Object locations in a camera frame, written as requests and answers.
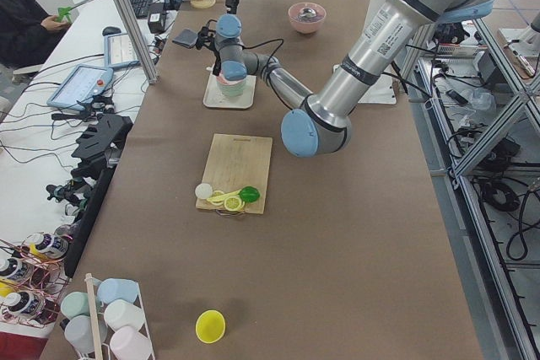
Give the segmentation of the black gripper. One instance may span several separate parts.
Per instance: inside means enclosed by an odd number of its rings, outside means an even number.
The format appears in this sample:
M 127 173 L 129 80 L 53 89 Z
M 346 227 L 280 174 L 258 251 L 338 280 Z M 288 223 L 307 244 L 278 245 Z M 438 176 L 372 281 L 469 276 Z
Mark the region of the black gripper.
M 221 56 L 215 45 L 215 34 L 217 31 L 210 28 L 210 24 L 212 22 L 216 23 L 216 20 L 208 20 L 207 23 L 198 31 L 195 47 L 198 50 L 206 48 L 214 54 L 215 61 L 213 64 L 212 74 L 219 75 L 221 73 Z

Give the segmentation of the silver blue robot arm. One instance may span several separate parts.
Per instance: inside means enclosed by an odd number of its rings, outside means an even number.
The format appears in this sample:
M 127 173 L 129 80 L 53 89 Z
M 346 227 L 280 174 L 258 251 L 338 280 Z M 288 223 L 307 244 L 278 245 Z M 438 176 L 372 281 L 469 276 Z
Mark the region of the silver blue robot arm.
M 215 75 L 223 74 L 229 81 L 258 75 L 265 81 L 290 109 L 281 123 L 283 145 L 306 158 L 334 153 L 348 144 L 349 115 L 420 27 L 482 18 L 491 13 L 494 0 L 385 0 L 317 94 L 277 58 L 248 51 L 240 40 L 241 21 L 234 14 L 238 0 L 226 4 L 228 12 L 219 17 L 216 29 L 198 32 L 196 47 L 214 52 Z

